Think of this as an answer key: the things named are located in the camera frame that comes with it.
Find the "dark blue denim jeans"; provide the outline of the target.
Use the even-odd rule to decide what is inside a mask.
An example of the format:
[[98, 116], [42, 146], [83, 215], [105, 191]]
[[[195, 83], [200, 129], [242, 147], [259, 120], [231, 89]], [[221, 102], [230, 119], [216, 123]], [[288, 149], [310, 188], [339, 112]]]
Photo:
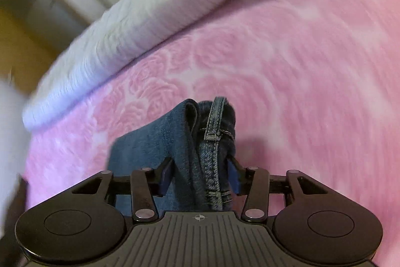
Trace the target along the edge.
[[166, 211], [230, 211], [232, 195], [227, 157], [235, 154], [235, 111], [226, 98], [187, 99], [137, 130], [117, 138], [108, 170], [128, 176], [133, 170], [175, 162], [167, 194], [156, 198]]

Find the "pink rose pattern blanket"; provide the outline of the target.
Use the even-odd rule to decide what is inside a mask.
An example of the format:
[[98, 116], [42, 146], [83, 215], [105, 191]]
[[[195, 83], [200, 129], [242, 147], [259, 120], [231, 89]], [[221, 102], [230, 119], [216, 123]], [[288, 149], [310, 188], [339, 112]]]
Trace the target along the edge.
[[399, 265], [399, 0], [232, 0], [33, 134], [27, 205], [108, 162], [114, 140], [181, 101], [225, 96], [236, 157], [298, 169], [373, 211]]

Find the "white quilted duvet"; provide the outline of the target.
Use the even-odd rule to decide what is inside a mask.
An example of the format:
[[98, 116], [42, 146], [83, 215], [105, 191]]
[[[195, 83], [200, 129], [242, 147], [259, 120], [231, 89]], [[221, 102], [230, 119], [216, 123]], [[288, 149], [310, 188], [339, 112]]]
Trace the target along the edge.
[[170, 38], [232, 0], [121, 0], [60, 56], [23, 114], [34, 133]]

